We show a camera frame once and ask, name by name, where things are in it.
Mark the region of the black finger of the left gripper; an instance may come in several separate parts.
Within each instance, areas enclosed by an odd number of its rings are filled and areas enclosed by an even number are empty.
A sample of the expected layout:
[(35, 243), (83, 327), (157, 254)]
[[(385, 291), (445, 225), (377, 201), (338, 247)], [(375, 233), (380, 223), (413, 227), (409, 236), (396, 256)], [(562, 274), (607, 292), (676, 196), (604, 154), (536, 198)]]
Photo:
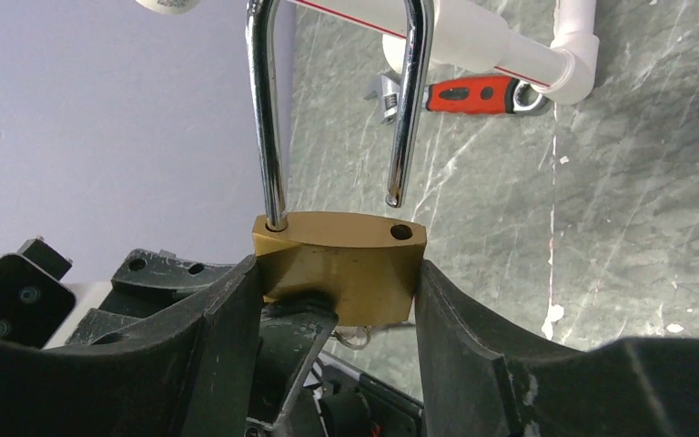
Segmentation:
[(134, 249), (111, 279), (69, 286), (78, 301), (65, 322), (65, 344), (91, 344), (144, 320), (207, 288), (232, 268), (180, 259), (164, 250)]

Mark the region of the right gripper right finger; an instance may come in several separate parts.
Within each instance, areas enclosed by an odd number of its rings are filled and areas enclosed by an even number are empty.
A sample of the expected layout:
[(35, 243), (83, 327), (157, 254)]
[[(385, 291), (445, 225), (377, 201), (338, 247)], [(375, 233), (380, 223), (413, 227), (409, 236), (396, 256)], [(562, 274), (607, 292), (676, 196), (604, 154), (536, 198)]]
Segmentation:
[(430, 436), (699, 436), (699, 339), (577, 351), (481, 305), (430, 261), (415, 325)]

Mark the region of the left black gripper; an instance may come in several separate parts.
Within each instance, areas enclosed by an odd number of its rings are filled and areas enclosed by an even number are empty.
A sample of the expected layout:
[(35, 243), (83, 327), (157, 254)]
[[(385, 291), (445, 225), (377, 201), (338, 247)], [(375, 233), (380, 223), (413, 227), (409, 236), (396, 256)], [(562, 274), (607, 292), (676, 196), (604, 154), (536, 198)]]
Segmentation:
[(264, 305), (247, 436), (425, 434), (420, 401), (330, 353), (319, 354), (337, 320), (331, 300), (317, 292)]

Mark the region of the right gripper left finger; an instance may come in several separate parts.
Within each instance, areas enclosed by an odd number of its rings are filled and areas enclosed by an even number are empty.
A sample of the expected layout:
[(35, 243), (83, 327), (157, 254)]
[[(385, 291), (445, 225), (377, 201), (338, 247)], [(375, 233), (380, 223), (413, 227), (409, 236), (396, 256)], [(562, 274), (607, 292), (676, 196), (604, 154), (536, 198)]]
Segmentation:
[(258, 265), (87, 345), (0, 340), (0, 436), (241, 436), (259, 345)]

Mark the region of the silver key bunch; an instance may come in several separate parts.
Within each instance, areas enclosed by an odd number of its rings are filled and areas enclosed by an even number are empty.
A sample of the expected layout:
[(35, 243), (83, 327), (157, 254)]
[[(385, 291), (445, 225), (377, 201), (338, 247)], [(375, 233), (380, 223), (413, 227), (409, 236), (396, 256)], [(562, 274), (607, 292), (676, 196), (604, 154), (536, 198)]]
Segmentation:
[(410, 321), (378, 326), (346, 326), (337, 327), (331, 333), (331, 338), (342, 346), (353, 350), (365, 349), (375, 335), (388, 331), (414, 329), (415, 324)]

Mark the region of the large brass padlock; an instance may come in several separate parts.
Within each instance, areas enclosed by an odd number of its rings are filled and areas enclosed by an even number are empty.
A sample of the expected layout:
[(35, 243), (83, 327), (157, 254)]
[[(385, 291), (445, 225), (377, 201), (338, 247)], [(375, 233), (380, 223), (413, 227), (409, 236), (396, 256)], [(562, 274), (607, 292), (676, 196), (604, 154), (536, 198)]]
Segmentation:
[(341, 326), (405, 321), (427, 245), (424, 226), (349, 212), (288, 213), (279, 148), (276, 1), (247, 3), (246, 40), (265, 213), (252, 230), (265, 295), (284, 300), (318, 291)]

